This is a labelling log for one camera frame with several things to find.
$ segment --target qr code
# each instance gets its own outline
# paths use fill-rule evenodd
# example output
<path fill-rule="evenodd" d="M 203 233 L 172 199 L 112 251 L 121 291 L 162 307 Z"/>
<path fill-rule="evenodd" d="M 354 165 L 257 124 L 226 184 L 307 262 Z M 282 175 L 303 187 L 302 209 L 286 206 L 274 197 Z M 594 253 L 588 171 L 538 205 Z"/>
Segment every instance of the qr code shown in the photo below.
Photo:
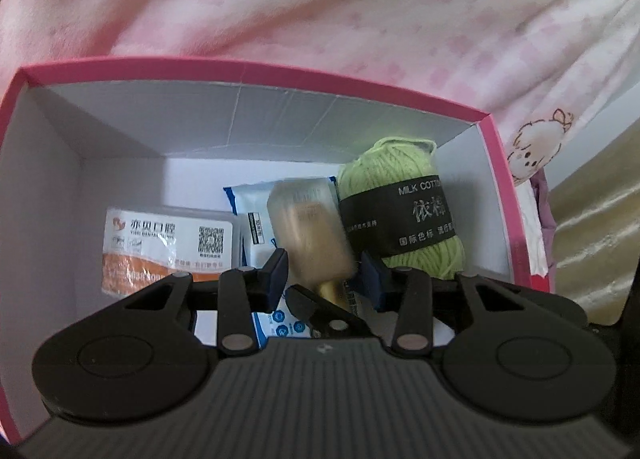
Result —
<path fill-rule="evenodd" d="M 200 227 L 200 239 L 198 240 L 198 253 L 222 253 L 222 243 L 225 229 Z"/>

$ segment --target pink box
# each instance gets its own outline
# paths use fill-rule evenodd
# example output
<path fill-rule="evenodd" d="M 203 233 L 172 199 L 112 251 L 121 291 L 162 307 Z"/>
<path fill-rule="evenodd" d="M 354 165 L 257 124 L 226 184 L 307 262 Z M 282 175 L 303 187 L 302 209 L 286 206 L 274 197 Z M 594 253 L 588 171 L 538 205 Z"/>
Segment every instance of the pink box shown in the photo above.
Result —
<path fill-rule="evenodd" d="M 511 174 L 485 113 L 247 62 L 99 58 L 21 68 L 0 104 L 0 417 L 9 439 L 47 416 L 31 381 L 37 347 L 114 300 L 100 290 L 107 207 L 229 210 L 223 186 L 330 176 L 389 135 L 438 144 L 468 270 L 530 286 Z"/>

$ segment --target black label on package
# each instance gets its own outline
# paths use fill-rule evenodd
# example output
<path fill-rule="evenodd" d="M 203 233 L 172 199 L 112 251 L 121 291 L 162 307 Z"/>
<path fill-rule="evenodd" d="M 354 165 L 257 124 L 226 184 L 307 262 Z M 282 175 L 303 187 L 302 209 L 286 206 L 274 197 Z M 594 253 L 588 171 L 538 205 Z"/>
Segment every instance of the black label on package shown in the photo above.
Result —
<path fill-rule="evenodd" d="M 249 228 L 251 228 L 251 238 L 254 244 L 264 244 L 264 233 L 262 233 L 262 223 L 260 222 L 260 214 L 257 212 L 249 212 Z"/>
<path fill-rule="evenodd" d="M 356 255 L 390 257 L 442 242 L 456 233 L 438 176 L 408 179 L 340 201 L 340 217 Z"/>

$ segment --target pink blanket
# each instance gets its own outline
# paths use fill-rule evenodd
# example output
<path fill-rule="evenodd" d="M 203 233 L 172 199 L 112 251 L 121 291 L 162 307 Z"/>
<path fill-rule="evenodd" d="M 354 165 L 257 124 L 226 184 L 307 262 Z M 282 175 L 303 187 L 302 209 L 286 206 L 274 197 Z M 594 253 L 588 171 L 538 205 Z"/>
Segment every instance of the pink blanket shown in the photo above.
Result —
<path fill-rule="evenodd" d="M 640 0 L 0 0 L 0 90 L 18 65 L 188 54 L 395 84 L 494 114 L 516 182 L 638 60 Z"/>

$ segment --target yarn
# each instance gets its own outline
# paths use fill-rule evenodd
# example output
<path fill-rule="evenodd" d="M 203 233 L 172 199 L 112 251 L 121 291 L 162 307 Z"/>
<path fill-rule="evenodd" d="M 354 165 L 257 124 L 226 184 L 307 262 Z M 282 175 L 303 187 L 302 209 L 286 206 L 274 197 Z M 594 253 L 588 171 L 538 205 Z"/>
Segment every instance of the yarn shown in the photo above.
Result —
<path fill-rule="evenodd" d="M 347 163 L 338 174 L 338 195 L 345 199 L 372 188 L 437 174 L 433 165 L 436 143 L 431 140 L 383 138 Z M 408 265 L 431 277 L 453 279 L 465 264 L 465 250 L 457 235 L 424 248 L 384 257 L 388 267 Z"/>

